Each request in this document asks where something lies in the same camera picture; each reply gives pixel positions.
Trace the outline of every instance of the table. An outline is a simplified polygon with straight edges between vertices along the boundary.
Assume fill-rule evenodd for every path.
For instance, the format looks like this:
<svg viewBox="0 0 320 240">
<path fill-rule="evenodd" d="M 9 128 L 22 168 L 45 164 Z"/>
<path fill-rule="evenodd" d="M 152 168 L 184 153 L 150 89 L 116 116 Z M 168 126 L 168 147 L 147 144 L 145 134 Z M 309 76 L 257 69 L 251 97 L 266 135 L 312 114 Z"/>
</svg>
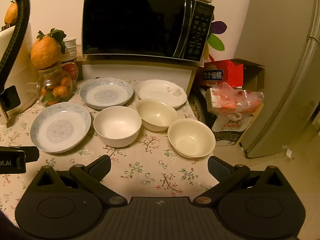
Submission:
<svg viewBox="0 0 320 240">
<path fill-rule="evenodd" d="M 80 97 L 80 89 L 85 81 L 77 84 L 77 90 L 70 102 L 85 106 L 93 118 L 98 111 L 85 105 Z M 133 88 L 138 82 L 130 80 Z M 138 101 L 136 92 L 125 105 L 134 108 Z M 22 114 L 13 116 L 7 125 L 0 126 L 0 145 L 30 146 L 30 128 L 36 116 L 44 107 L 35 103 Z M 177 109 L 178 118 L 195 116 L 186 102 Z M 113 148 L 104 145 L 96 135 L 93 125 L 84 140 L 72 150 L 62 154 L 48 154 L 40 151 L 37 162 L 27 163 L 25 174 L 0 174 L 0 210 L 14 221 L 14 210 L 33 180 L 44 165 L 55 170 L 66 171 L 77 163 L 88 165 L 100 156 L 111 157 L 110 173 L 102 184 L 124 196 L 128 201 L 133 196 L 189 196 L 191 200 L 216 185 L 217 180 L 207 169 L 209 156 L 187 159 L 176 153 L 169 142 L 167 132 L 151 132 L 143 126 L 135 142 L 127 147 Z"/>
</svg>

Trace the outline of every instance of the floor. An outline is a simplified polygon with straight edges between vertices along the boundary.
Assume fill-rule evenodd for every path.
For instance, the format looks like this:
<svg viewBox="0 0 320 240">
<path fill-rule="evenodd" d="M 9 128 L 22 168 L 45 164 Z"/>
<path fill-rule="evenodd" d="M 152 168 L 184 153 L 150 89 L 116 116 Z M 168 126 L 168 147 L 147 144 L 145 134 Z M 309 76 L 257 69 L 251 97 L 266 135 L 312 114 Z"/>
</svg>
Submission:
<svg viewBox="0 0 320 240">
<path fill-rule="evenodd" d="M 299 234 L 301 240 L 320 239 L 320 137 L 309 123 L 300 136 L 289 145 L 292 156 L 285 152 L 247 159 L 239 145 L 216 147 L 214 155 L 231 165 L 245 164 L 251 170 L 278 166 L 306 209 L 306 219 Z"/>
</svg>

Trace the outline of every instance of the green petal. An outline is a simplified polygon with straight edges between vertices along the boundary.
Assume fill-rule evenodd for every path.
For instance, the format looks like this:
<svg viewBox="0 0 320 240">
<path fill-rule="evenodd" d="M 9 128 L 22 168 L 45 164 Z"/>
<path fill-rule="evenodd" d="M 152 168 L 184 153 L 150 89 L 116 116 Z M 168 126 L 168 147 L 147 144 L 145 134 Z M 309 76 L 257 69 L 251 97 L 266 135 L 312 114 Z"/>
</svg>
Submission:
<svg viewBox="0 0 320 240">
<path fill-rule="evenodd" d="M 207 39 L 207 42 L 214 49 L 216 49 L 218 51 L 224 51 L 223 42 L 213 33 L 210 34 L 209 38 Z"/>
</svg>

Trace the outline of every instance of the metal screw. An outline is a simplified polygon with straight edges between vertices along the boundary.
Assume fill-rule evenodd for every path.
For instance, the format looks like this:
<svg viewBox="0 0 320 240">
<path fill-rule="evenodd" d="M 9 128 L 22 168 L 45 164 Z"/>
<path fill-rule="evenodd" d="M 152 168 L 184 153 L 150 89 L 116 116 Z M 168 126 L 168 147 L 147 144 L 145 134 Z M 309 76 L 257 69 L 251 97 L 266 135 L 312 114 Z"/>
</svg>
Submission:
<svg viewBox="0 0 320 240">
<path fill-rule="evenodd" d="M 206 196 L 201 196 L 201 197 L 197 197 L 196 201 L 199 204 L 209 204 L 211 202 L 211 198 L 206 197 Z"/>
<path fill-rule="evenodd" d="M 114 196 L 109 198 L 109 202 L 114 205 L 121 204 L 124 202 L 124 198 L 121 196 Z"/>
</svg>

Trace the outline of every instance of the microwave control panel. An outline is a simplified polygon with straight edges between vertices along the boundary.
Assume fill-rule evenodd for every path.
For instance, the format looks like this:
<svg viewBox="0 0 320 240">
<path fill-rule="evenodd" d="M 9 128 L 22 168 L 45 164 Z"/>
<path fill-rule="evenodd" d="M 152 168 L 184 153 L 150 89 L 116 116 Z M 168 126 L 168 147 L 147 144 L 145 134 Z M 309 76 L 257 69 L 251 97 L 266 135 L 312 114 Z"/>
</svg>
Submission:
<svg viewBox="0 0 320 240">
<path fill-rule="evenodd" d="M 213 20 L 214 6 L 196 1 L 184 59 L 200 61 Z"/>
</svg>

